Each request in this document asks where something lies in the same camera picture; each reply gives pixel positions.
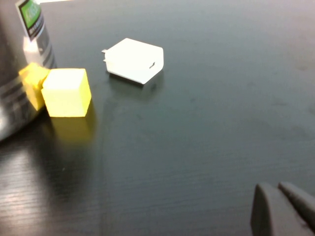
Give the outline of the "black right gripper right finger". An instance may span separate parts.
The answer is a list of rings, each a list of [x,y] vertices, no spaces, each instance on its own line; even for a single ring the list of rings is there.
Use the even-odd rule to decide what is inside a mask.
[[[288,198],[301,218],[315,227],[315,197],[290,182],[280,182],[278,188]]]

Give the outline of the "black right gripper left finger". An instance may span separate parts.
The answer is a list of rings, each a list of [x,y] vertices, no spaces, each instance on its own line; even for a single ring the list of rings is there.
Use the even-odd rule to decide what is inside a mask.
[[[315,228],[301,218],[277,187],[259,183],[255,187],[251,213],[254,236],[313,236]]]

